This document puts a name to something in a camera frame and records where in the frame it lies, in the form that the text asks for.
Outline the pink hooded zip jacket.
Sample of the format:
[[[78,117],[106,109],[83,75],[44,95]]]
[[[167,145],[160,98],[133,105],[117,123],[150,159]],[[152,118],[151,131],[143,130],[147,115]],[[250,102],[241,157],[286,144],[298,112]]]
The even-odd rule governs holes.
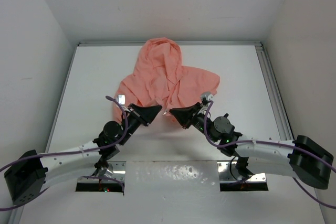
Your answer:
[[[142,46],[133,72],[120,82],[115,95],[124,95],[126,105],[161,105],[169,110],[196,104],[204,92],[216,94],[219,84],[219,75],[184,66],[176,42],[155,38]]]

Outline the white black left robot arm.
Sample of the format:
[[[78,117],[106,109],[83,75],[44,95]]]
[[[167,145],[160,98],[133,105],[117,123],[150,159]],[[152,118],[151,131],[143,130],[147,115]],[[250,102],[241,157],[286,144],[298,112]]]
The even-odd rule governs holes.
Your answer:
[[[130,104],[122,110],[122,121],[107,122],[92,141],[58,153],[25,152],[3,168],[13,208],[37,198],[49,187],[78,177],[99,177],[109,167],[108,160],[118,154],[141,126],[149,126],[162,106],[141,107]]]

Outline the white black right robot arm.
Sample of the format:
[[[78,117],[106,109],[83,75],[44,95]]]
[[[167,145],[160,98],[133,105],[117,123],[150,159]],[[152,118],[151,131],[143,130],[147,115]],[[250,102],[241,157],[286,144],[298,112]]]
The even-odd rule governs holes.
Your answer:
[[[199,130],[221,153],[237,157],[235,168],[242,178],[265,173],[292,177],[306,185],[326,190],[334,157],[311,138],[299,135],[295,140],[241,140],[229,115],[211,120],[211,102],[175,108],[170,114],[184,129]]]

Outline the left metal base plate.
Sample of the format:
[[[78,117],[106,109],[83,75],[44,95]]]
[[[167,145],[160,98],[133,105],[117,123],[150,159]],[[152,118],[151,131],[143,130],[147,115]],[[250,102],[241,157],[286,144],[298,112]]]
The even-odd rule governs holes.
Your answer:
[[[126,173],[126,162],[107,162],[94,172],[96,177],[109,177],[112,179],[124,181]]]

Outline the aluminium table edge rail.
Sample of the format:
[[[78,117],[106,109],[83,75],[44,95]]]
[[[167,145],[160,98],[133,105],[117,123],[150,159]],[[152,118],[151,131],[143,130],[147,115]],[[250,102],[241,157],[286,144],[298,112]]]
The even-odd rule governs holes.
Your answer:
[[[94,138],[111,119],[119,82],[133,70],[140,45],[83,43],[76,49],[53,132],[52,152]],[[247,138],[292,137],[274,75],[261,45],[181,44],[183,62],[221,78],[212,116],[228,113]],[[288,177],[268,175],[267,191],[222,192],[224,156],[198,131],[173,128],[159,116],[139,129],[117,159],[126,161],[125,193],[50,188],[15,210],[10,223],[311,223],[320,210]]]

